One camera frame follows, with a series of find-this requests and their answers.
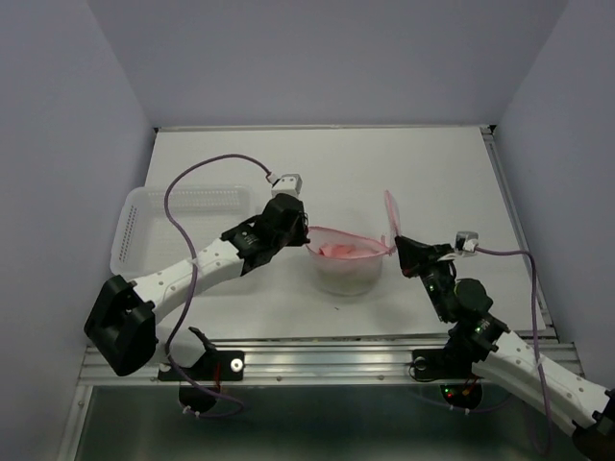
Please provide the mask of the pink bra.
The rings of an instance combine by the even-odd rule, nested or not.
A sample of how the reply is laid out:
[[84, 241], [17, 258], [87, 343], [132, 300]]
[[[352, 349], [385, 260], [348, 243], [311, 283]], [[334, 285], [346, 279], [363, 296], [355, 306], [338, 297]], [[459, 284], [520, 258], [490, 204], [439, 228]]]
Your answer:
[[329, 259], [363, 259], [380, 254], [379, 251], [351, 244], [324, 244], [318, 248], [317, 255]]

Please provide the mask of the white mesh laundry bag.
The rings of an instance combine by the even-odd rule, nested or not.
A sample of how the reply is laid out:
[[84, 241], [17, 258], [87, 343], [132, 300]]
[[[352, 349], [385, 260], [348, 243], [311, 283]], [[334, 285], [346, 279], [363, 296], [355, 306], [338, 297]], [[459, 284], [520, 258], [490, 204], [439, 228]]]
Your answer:
[[[384, 207], [389, 233], [379, 239], [320, 226], [308, 228], [307, 253], [312, 262], [318, 286], [337, 296], [359, 296], [373, 289], [381, 279], [383, 260], [396, 253], [395, 237], [401, 232], [398, 204], [389, 190], [385, 190]], [[316, 254], [324, 244], [351, 244], [380, 252], [363, 259], [329, 259]]]

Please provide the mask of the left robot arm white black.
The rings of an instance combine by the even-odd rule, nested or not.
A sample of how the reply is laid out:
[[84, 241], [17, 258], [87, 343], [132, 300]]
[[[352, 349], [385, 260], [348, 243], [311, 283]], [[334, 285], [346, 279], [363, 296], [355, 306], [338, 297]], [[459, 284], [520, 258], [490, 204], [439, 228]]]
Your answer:
[[115, 374], [128, 376], [153, 359], [160, 343], [158, 324], [190, 295], [244, 277], [283, 248], [307, 243], [303, 202], [279, 193], [261, 214], [223, 232], [197, 254], [131, 281], [106, 280], [84, 332]]

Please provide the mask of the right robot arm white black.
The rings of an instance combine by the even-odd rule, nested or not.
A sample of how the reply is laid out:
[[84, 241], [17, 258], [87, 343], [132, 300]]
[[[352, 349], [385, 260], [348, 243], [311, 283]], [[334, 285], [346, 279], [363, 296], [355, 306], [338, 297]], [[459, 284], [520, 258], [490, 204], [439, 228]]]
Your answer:
[[451, 325], [441, 349], [415, 352], [409, 364], [418, 382], [487, 379], [541, 412], [549, 427], [569, 435], [589, 460], [614, 457], [614, 392], [576, 375], [527, 343], [491, 314], [493, 301], [477, 279], [460, 279], [455, 261], [487, 254], [474, 232], [454, 244], [395, 238], [402, 274], [418, 278], [438, 319]]

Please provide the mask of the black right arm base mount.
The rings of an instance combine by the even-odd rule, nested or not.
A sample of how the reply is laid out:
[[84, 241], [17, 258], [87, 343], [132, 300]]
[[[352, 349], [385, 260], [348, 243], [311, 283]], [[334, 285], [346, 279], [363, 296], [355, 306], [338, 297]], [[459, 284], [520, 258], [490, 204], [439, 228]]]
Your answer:
[[488, 414], [501, 409], [507, 400], [483, 406], [482, 378], [472, 371], [472, 363], [458, 358], [449, 344], [441, 348], [414, 350], [408, 363], [409, 376], [418, 383], [438, 382], [442, 401], [435, 404], [465, 415]]

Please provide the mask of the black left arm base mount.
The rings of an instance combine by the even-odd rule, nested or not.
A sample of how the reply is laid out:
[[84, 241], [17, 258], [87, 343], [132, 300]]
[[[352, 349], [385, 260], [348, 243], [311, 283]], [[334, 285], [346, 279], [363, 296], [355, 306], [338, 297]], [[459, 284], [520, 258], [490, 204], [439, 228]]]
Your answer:
[[184, 415], [197, 420], [219, 420], [236, 416], [245, 411], [245, 403], [225, 394], [222, 382], [239, 382], [246, 367], [245, 352], [241, 350], [220, 351], [198, 328], [189, 327], [200, 349], [196, 360], [188, 367], [181, 366], [172, 355], [171, 332], [164, 343], [164, 356], [178, 381], [187, 383], [178, 391], [178, 402]]

